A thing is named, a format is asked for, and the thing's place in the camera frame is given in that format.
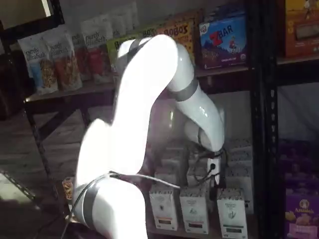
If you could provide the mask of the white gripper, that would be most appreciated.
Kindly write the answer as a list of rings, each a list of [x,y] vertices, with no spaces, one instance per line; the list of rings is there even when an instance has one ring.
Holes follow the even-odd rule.
[[[220,170],[221,170],[221,156],[215,158],[209,158],[207,160],[207,171],[210,177],[210,199],[215,200],[217,196],[217,187],[220,182]]]

